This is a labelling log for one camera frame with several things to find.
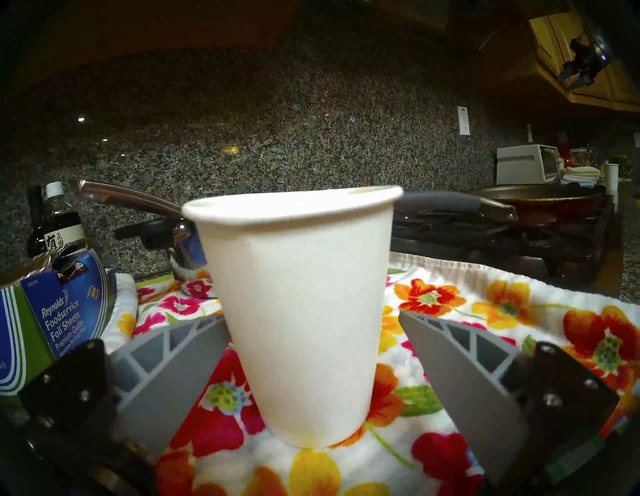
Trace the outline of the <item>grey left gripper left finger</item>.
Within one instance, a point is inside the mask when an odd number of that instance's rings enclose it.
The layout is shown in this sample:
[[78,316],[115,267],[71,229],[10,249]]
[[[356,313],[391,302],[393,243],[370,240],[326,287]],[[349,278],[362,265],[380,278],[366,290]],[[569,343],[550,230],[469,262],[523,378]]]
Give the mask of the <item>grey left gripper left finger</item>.
[[133,441],[158,458],[189,414],[231,341],[221,314],[154,328],[107,353],[75,347],[25,384],[30,419],[61,432]]

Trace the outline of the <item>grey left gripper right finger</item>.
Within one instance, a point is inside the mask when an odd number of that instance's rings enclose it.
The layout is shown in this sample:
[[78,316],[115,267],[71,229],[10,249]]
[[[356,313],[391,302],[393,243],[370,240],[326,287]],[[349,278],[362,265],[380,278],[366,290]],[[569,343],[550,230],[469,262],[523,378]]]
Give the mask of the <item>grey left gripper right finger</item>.
[[558,345],[522,351],[410,311],[399,323],[487,485],[556,485],[599,452],[620,397]]

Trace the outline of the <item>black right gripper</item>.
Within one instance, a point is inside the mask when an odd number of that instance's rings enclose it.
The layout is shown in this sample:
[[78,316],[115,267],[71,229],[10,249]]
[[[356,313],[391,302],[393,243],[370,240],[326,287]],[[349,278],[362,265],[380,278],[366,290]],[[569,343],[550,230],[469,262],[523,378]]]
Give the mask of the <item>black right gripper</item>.
[[579,39],[571,39],[570,49],[574,53],[571,64],[564,64],[557,75],[557,82],[563,83],[570,79],[571,91],[586,91],[593,85],[594,79],[589,72],[576,73],[576,71],[599,71],[600,56],[595,46],[581,43]]

